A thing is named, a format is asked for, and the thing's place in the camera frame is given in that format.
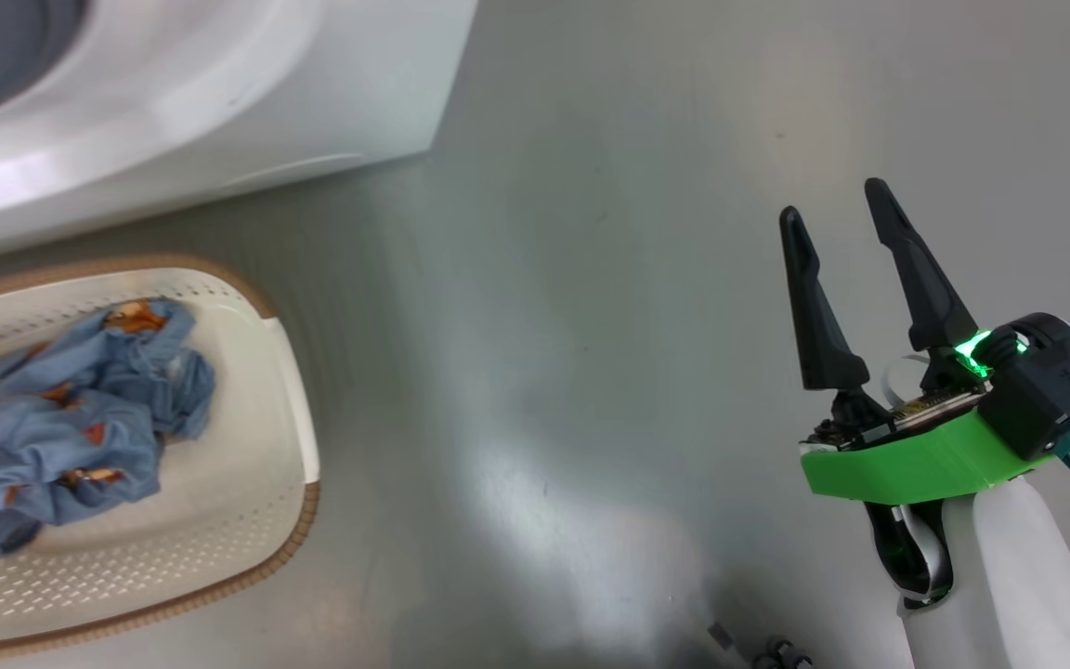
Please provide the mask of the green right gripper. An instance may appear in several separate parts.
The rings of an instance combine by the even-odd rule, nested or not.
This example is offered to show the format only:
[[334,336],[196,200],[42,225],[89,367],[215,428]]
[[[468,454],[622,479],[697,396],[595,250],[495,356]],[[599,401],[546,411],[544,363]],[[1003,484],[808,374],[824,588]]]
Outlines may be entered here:
[[[878,240],[891,250],[916,351],[954,348],[951,370],[981,389],[938,391],[897,411],[896,430],[854,450],[806,450],[816,495],[914,505],[989,490],[1043,466],[1070,431],[1070,323],[1033,313],[978,331],[954,285],[882,178],[865,181]],[[802,387],[851,390],[869,381],[820,283],[820,258],[799,209],[778,215]]]

